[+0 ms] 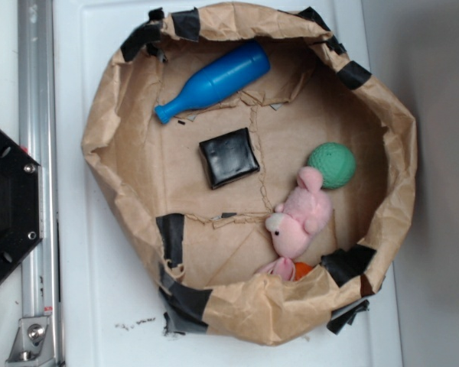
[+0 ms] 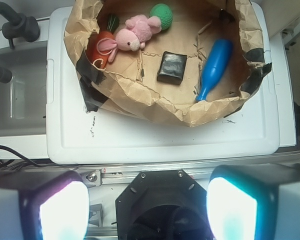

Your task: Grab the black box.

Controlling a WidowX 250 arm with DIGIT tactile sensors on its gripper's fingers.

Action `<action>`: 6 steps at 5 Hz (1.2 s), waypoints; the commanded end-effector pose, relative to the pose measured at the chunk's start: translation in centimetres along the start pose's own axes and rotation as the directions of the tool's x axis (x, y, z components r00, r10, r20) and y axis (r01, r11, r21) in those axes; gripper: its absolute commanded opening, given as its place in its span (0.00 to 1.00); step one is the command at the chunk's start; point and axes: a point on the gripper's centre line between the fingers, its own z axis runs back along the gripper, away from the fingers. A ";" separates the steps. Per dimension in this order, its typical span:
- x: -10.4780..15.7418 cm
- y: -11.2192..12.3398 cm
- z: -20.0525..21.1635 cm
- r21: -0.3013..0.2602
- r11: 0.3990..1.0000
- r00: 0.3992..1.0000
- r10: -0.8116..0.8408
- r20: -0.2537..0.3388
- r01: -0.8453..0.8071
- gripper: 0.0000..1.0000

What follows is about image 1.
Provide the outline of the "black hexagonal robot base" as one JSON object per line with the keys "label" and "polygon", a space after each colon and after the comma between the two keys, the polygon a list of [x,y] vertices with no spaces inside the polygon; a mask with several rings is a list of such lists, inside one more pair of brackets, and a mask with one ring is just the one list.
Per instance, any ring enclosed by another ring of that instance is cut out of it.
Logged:
{"label": "black hexagonal robot base", "polygon": [[41,240],[40,173],[0,129],[0,285]]}

